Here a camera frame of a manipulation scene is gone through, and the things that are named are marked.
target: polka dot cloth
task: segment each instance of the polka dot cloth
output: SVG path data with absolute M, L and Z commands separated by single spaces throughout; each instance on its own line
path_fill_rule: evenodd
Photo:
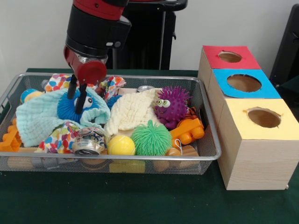
M 104 100 L 107 102 L 111 97 L 116 97 L 119 88 L 123 87 L 125 84 L 125 80 L 118 76 L 111 76 L 105 81 L 101 82 L 100 87 L 105 88 Z
M 38 146 L 37 152 L 71 154 L 73 143 L 80 129 L 71 122 L 65 122 Z
M 71 81 L 71 76 L 69 75 L 53 74 L 49 82 L 45 86 L 45 91 L 52 92 L 55 90 L 69 88 L 70 81 Z M 96 90 L 96 88 L 98 87 L 97 85 L 93 85 L 93 84 L 88 84 L 87 86 L 92 88 L 93 90 Z

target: yellow ball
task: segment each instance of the yellow ball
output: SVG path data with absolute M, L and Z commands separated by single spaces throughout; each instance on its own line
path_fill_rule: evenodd
M 108 143 L 109 155 L 135 155 L 133 140 L 125 135 L 117 135 Z

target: metal basket rim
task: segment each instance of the metal basket rim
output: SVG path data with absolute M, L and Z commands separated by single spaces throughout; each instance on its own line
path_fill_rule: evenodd
M 16 75 L 11 83 L 8 85 L 2 96 L 0 97 L 0 105 L 4 102 L 5 98 L 9 95 L 10 91 L 16 84 L 16 82 L 25 76 L 52 76 L 54 73 L 35 73 L 35 72 L 25 72 L 19 75 Z M 214 146 L 216 155 L 214 156 L 129 156 L 129 155 L 77 155 L 77 154 L 45 154 L 45 153 L 11 153 L 11 152 L 0 152 L 0 156 L 4 157 L 43 157 L 43 158 L 72 158 L 72 159 L 111 159 L 111 160 L 153 160 L 153 161 L 214 161 L 217 160 L 221 156 L 221 147 L 217 134 L 217 130 L 215 127 L 214 119 L 212 117 L 212 111 L 207 99 L 205 87 L 202 81 L 196 77 L 171 77 L 171 76 L 135 76 L 135 75 L 121 75 L 117 76 L 123 78 L 150 78 L 150 79 L 182 79 L 182 80 L 190 80 L 199 83 L 200 91 L 203 98 L 203 103 L 205 106 L 205 110 L 207 113 L 207 118 L 209 121 L 209 125 L 211 127 L 212 137 L 214 140 Z

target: stacked wooden boxes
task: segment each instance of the stacked wooden boxes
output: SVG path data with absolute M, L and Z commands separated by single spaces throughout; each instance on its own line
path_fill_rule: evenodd
M 204 46 L 205 85 L 227 190 L 285 189 L 299 161 L 299 124 L 247 47 Z

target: googly eye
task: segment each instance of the googly eye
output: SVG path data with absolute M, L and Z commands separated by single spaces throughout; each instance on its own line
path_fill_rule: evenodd
M 157 101 L 157 105 L 158 105 L 158 107 L 162 107 L 162 106 L 163 106 L 162 103 L 163 103 L 163 100 L 162 100 L 162 99 L 161 99 L 161 100 L 158 100 L 158 101 Z
M 89 108 L 92 105 L 93 105 L 93 99 L 91 99 L 91 97 L 86 97 L 84 105 L 83 105 L 83 109 Z
M 170 101 L 169 100 L 164 100 L 163 101 L 163 107 L 168 108 L 170 106 Z

